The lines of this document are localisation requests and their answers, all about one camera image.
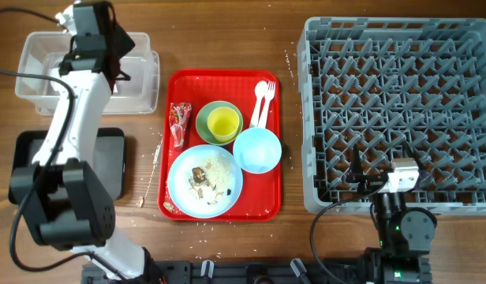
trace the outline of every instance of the plate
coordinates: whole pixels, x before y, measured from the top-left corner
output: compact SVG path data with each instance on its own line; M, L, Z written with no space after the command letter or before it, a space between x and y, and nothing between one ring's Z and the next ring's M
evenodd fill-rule
M226 160L232 166L228 186L231 194L225 195L217 204L208 205L204 200L197 200L189 192L191 188L189 177L192 175L193 167L214 156ZM234 157L226 149L213 145L199 145L187 149L174 160L168 173L167 185L171 200L180 211L194 218L209 219L224 214L236 203L243 187L243 173Z
M215 137L213 136L213 134L211 134L210 129L208 129L208 124L207 124L208 115L210 115L210 113L214 109L216 109L217 107L229 107L229 108L233 109L234 111L236 111L237 116L240 118L240 125L237 127L236 136L234 136L234 138L232 140L230 140L229 142L226 142L226 143L222 143L222 142L216 140ZM214 102L208 103L207 105L203 106L203 108L197 114L196 131L197 131L197 134L199 134L199 136L201 137L201 139L204 140L204 142L206 142L208 144L216 145L216 146L224 146L224 145L227 145L227 144L233 142L234 139L236 139L236 137L241 133L241 130L243 129L244 123L245 122L243 121L243 116L241 115L240 110L235 105L233 105L232 103L224 102L224 101L214 101Z

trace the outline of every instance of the snack package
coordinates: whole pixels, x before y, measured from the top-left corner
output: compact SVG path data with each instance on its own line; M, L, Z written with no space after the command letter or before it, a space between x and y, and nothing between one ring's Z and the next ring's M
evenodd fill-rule
M170 129L173 134L175 151L181 151L193 106L190 103L171 103L170 107Z

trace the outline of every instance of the cup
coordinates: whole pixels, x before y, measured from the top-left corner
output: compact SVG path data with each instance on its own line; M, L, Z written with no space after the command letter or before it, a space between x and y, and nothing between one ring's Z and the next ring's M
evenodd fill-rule
M237 133L240 118L233 109L221 106L208 115L208 129L213 137L222 143L231 141Z

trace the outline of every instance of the wooden table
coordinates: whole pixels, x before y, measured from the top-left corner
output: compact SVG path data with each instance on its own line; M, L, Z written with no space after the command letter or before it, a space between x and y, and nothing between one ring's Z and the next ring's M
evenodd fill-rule
M69 1L0 0L0 7L23 6L55 15ZM129 32L146 32L159 53L161 82L157 111L150 115L106 116L102 126L119 127L128 137L125 195L117 205L117 226L131 240L148 248L156 260L218 261L312 260L308 231L313 215L303 206L301 174L301 104L297 76L291 77L286 54L295 52L305 21L312 16L365 17L486 17L486 1L115 1L121 25ZM0 67L17 69L29 32L55 27L21 14L0 16ZM181 68L269 69L282 84L282 138L291 159L283 163L283 202L279 215L264 223L171 222L156 206L157 170L152 159L163 131L164 99L171 74ZM296 62L290 68L297 70ZM75 260L54 271L26 273L8 253L10 223L16 207L7 199L14 141L25 130L47 129L49 117L14 95L15 79L0 76L0 283L77 283ZM138 196L148 191L143 208ZM321 256L355 257L378 237L366 217L325 216L317 226ZM42 265L69 255L34 245L22 223L18 252L25 263ZM435 283L486 283L486 218L439 217L432 242Z

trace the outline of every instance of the gray dish rack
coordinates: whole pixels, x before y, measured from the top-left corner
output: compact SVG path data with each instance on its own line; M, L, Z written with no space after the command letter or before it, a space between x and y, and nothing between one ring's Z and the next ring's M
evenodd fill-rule
M297 66L308 211L357 193L344 182L354 144L377 174L407 141L428 169L408 206L486 215L485 19L313 17ZM369 205L329 214L367 215Z

